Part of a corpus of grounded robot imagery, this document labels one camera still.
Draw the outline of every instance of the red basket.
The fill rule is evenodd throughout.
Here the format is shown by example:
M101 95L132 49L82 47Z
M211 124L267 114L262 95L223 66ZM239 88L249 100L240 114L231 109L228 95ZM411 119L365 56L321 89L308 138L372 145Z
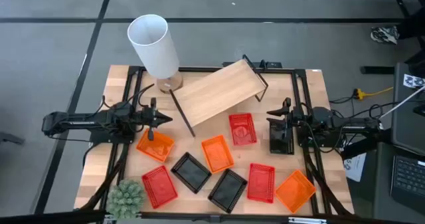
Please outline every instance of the red basket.
M274 168L261 164L250 165L248 199L273 203Z
M232 114L228 116L228 120L232 131L233 145L242 146L257 142L257 135L250 113Z
M165 166L155 168L141 177L152 207L158 207L170 202L177 197L174 185Z

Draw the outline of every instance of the wooden table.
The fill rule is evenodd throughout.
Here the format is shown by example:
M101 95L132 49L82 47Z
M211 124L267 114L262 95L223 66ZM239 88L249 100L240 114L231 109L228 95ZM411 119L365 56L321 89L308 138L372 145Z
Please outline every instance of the wooden table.
M128 68L129 66L124 65L111 66L104 90L104 95L106 96L106 102L108 104L121 101L124 86L126 84ZM311 96L310 98L313 106L329 108L326 87L321 71L307 70L306 73L309 93ZM184 84L190 84L191 82L194 82L208 74L209 72L182 72ZM158 110L173 118L172 122L161 125L158 127L157 131L173 138L175 145L165 163L162 164L136 150L135 146L139 142L143 132L136 134L134 143L129 147L125 178L141 181L141 176L143 174L161 165L165 165L169 171L185 152L191 153L207 167L208 165L201 149L201 142L220 134L224 135L230 148L230 152L232 153L235 162L232 170L247 180L250 163L252 162L275 167L275 188L278 187L296 169L300 169L303 173L305 173L302 149L298 146L296 139L294 140L295 155L271 154L269 151L269 124L268 121L266 121L266 118L271 116L267 115L266 111L282 107L282 102L285 97L290 97L294 100L291 76L288 74L262 74L262 76L269 84L269 87L261 102L258 102L255 97L251 97L248 100L245 100L240 104L237 104L236 106L233 106L232 108L229 108L228 110L225 110L224 112L202 122L194 127L196 134L195 138L193 138L190 134L170 95L162 93L156 87L150 88L143 95L142 104L149 104L151 97L157 97ZM143 73L141 84L142 88L154 82L155 80L147 72ZM298 86L300 89L299 93L303 94L300 80L298 82ZM244 148L237 148L233 146L228 123L228 115L237 112L250 112L252 114L258 139L257 144ZM103 182L108 166L111 147L112 144L100 144L87 155L86 165L81 177L80 188L76 196L74 205L75 208L84 205ZM336 152L322 154L321 156L328 186L344 207L353 213L353 204L351 202L351 196L341 158ZM213 174L198 194L192 193L172 173L169 173L176 187L178 198L158 209L153 209L149 200L146 199L141 211L224 214L225 212L207 199L208 194L211 192L211 189L221 176L221 173L222 172ZM319 204L319 210L321 213L324 213L320 187L316 183L315 186L317 188L316 196ZM281 204L277 198L274 198L273 204L262 203L247 199L246 192L247 188L244 190L244 193L233 209L232 214L291 215L290 211ZM309 203L304 204L296 213L296 215L311 214L311 205Z

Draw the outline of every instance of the green plant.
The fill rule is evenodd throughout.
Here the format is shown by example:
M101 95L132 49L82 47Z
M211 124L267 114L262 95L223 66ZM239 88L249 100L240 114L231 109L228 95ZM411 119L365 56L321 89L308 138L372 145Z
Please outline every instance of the green plant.
M134 218L144 199L145 191L139 182L123 180L109 192L106 211L116 219Z

